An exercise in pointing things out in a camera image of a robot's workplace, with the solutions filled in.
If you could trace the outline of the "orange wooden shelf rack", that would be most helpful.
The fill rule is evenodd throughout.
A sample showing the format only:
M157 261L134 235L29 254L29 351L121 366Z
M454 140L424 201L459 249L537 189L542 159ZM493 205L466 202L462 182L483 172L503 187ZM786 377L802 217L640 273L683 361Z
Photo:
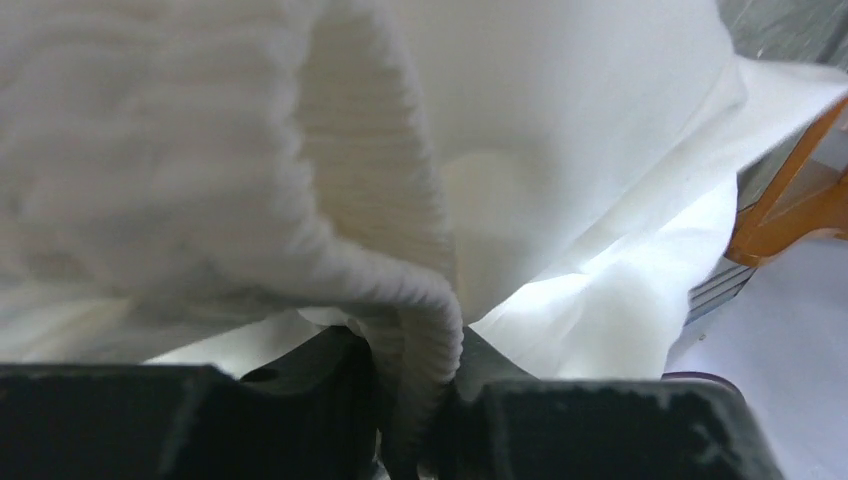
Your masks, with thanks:
M725 257L760 267L806 238L847 238L847 101L813 122L752 205Z

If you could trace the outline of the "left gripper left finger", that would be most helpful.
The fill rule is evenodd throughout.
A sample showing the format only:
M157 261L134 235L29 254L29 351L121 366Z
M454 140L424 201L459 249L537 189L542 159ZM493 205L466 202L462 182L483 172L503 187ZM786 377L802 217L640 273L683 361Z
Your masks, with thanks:
M212 366L4 365L5 479L358 479L365 341L334 327L234 379Z

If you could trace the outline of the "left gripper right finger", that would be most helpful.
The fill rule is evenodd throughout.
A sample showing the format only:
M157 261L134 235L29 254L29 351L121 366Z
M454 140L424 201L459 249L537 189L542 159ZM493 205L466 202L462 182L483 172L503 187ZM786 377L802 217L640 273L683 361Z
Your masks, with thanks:
M778 479L744 398L704 379L541 380L465 331L425 445L440 479Z

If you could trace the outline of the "white shorts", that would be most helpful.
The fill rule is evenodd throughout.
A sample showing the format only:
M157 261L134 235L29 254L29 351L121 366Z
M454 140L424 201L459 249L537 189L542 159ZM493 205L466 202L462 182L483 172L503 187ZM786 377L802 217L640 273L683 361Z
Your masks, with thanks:
M419 479L466 330L658 377L737 174L846 93L713 1L5 1L1 365L241 379L339 327L366 473Z

